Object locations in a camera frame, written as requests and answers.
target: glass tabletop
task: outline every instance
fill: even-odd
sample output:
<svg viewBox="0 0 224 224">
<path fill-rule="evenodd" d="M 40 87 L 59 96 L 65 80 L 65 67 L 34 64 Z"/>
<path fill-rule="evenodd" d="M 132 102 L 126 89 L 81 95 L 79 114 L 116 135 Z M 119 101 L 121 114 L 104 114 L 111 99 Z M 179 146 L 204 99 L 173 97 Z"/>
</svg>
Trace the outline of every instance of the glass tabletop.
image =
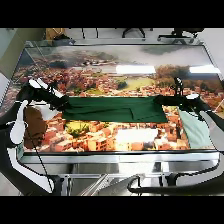
<svg viewBox="0 0 224 224">
<path fill-rule="evenodd" d="M 197 39 L 170 39 L 169 43 L 147 39 L 27 41 L 0 116 L 29 79 L 41 78 L 47 84 L 57 80 L 58 91 L 70 97 L 150 97 L 174 95 L 170 87 L 177 76 L 183 81 L 184 95 L 199 93 L 224 117 L 222 74 Z M 177 107 L 164 106 L 163 110 L 168 123 L 67 121 L 59 113 L 46 121 L 47 131 L 37 148 L 43 153 L 214 149 L 197 118 Z"/>
</svg>

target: floor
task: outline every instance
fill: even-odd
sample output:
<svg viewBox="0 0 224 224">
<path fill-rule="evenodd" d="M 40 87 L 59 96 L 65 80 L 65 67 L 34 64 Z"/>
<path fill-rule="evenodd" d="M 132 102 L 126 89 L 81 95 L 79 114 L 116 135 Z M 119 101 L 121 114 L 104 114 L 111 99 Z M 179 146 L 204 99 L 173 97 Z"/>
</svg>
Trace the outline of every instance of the floor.
<svg viewBox="0 0 224 224">
<path fill-rule="evenodd" d="M 150 28 L 144 28 L 146 38 L 156 40 L 159 34 L 170 34 L 172 28 L 154 28 L 150 31 Z M 98 28 L 99 38 L 121 38 L 122 28 Z M 66 34 L 73 39 L 82 39 L 83 34 L 81 28 L 66 29 Z M 96 38 L 95 28 L 84 28 L 84 34 L 86 39 Z M 142 35 L 137 28 L 133 28 L 126 35 L 127 38 L 141 38 Z M 224 28 L 206 28 L 202 33 L 198 35 L 200 39 L 203 39 L 207 44 L 218 68 L 224 74 Z M 2 175 L 0 174 L 0 196 L 15 196 L 18 195 L 18 190 Z"/>
</svg>

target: table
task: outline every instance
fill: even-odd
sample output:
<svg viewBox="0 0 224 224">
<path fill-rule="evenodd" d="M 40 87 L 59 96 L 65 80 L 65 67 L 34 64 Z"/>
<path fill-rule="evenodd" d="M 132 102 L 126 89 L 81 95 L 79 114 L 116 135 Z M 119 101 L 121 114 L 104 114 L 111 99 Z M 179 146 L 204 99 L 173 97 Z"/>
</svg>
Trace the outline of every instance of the table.
<svg viewBox="0 0 224 224">
<path fill-rule="evenodd" d="M 149 66 L 150 69 L 155 68 L 156 73 L 150 70 L 141 74 L 131 74 L 133 72 L 129 70 L 125 74 L 122 72 L 117 74 L 117 67 L 122 65 Z M 172 83 L 169 72 L 179 69 L 179 73 L 184 73 L 189 67 L 204 65 L 216 67 L 206 45 L 197 39 L 193 41 L 176 39 L 175 44 L 152 42 L 147 39 L 28 41 L 1 105 L 0 116 L 13 104 L 21 85 L 31 78 L 41 78 L 46 83 L 56 79 L 59 83 L 59 91 L 69 96 L 172 95 L 172 90 L 168 88 Z M 218 89 L 219 95 L 214 95 L 217 97 L 216 104 L 213 105 L 209 101 L 210 106 L 216 109 L 217 103 L 222 100 L 223 92 L 220 84 L 220 80 L 223 80 L 222 74 L 212 74 L 212 77 L 204 74 L 204 81 L 200 80 L 202 80 L 200 74 L 188 77 L 185 80 L 185 85 L 188 87 L 184 89 L 184 94 L 201 92 L 201 85 L 209 86 L 208 89 L 212 91 Z M 196 88 L 192 90 L 191 85 L 196 85 Z M 204 94 L 205 98 L 206 96 L 213 97 L 212 92 Z M 178 111 L 175 108 L 164 108 L 164 110 L 167 110 L 171 117 L 169 121 L 171 126 L 175 124 L 183 129 Z M 152 129 L 155 125 L 152 123 L 116 124 L 73 121 L 67 124 L 68 129 L 70 128 L 68 131 L 73 129 L 73 135 L 71 135 L 71 132 L 65 133 L 65 122 L 60 114 L 47 122 L 48 131 L 42 146 L 38 148 L 45 163 L 193 162 L 217 161 L 219 158 L 214 149 L 190 149 L 184 132 L 177 137 L 175 131 L 170 132 L 171 126 L 167 124 L 156 124 L 159 139 L 162 138 L 161 132 L 165 129 L 166 133 L 169 132 L 168 142 L 179 140 L 181 147 L 178 143 L 171 146 L 163 142 L 160 144 L 160 141 L 157 141 L 157 144 L 155 142 L 144 144 L 144 140 L 137 144 L 135 142 L 119 144 L 116 140 L 114 142 L 113 133 L 120 129 Z M 21 162 L 39 163 L 33 150 L 24 150 L 21 146 L 20 153 Z"/>
</svg>

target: cityscape image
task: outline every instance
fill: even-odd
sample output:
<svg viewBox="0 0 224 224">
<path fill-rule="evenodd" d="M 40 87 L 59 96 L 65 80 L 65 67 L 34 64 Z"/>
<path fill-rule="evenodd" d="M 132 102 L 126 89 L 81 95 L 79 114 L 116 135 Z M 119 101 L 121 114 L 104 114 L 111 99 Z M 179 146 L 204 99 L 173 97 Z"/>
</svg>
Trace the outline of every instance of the cityscape image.
<svg viewBox="0 0 224 224">
<path fill-rule="evenodd" d="M 155 72 L 120 74 L 118 65 L 150 65 Z M 0 108 L 2 116 L 21 86 L 41 78 L 70 97 L 173 96 L 174 77 L 183 94 L 200 94 L 224 118 L 224 90 L 217 74 L 191 74 L 190 67 L 212 65 L 202 46 L 112 45 L 26 48 Z M 62 113 L 46 121 L 40 152 L 188 150 L 178 108 L 163 106 L 167 123 L 118 123 L 65 120 Z"/>
</svg>

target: office chair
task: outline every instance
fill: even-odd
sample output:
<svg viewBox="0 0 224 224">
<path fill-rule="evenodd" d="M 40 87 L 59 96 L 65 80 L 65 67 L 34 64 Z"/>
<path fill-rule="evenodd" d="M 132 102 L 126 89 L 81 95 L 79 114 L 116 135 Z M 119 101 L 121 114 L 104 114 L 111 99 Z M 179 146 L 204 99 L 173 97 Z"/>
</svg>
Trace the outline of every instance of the office chair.
<svg viewBox="0 0 224 224">
<path fill-rule="evenodd" d="M 183 32 L 188 32 L 193 35 L 194 38 L 198 36 L 197 33 L 202 32 L 205 28 L 174 28 L 171 35 L 159 35 L 157 40 L 160 41 L 161 37 L 165 38 L 191 38 L 187 36 L 183 36 Z"/>
<path fill-rule="evenodd" d="M 124 32 L 123 32 L 123 34 L 122 34 L 122 38 L 125 38 L 126 33 L 127 33 L 130 29 L 132 29 L 132 28 L 126 28 L 126 29 L 124 30 Z M 143 38 L 145 38 L 145 32 L 144 32 L 144 30 L 143 30 L 142 28 L 138 28 L 138 29 L 141 31 L 141 33 L 142 33 L 142 35 L 143 35 Z"/>
</svg>

